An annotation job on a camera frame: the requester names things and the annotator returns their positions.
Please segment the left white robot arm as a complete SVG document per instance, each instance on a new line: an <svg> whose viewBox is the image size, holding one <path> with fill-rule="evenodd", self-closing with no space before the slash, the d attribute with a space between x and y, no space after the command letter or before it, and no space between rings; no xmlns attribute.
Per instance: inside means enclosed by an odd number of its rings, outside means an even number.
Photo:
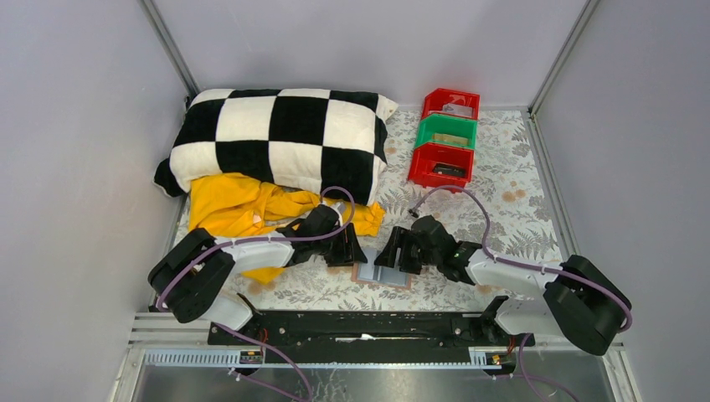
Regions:
<svg viewBox="0 0 710 402"><path fill-rule="evenodd" d="M171 312L180 323L204 320L241 329L255 309L242 296L223 293L231 277L299 265L314 255L337 263L366 260L354 224L344 213L342 204L320 204L305 218L261 236L226 238L204 228L190 231L148 274L157 309Z"/></svg>

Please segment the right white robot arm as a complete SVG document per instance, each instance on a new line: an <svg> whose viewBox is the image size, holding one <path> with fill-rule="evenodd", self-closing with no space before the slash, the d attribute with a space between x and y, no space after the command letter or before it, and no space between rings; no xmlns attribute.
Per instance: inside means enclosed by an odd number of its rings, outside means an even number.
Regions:
<svg viewBox="0 0 710 402"><path fill-rule="evenodd" d="M430 215L408 229L395 227L374 263L409 274L432 265L449 281L516 293L517 300L497 297L480 319L507 335L566 338L596 356L630 323L630 301L589 259L571 255L549 266L496 255L480 243L456 240Z"/></svg>

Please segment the pink leather card holder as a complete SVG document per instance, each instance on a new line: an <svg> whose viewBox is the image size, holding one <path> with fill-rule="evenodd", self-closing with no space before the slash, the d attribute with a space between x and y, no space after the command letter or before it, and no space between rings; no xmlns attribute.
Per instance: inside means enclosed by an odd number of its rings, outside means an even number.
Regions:
<svg viewBox="0 0 710 402"><path fill-rule="evenodd" d="M411 275L387 266L375 265L378 250L365 247L366 263L358 262L352 268L352 281L370 285L389 286L397 289L411 288Z"/></svg>

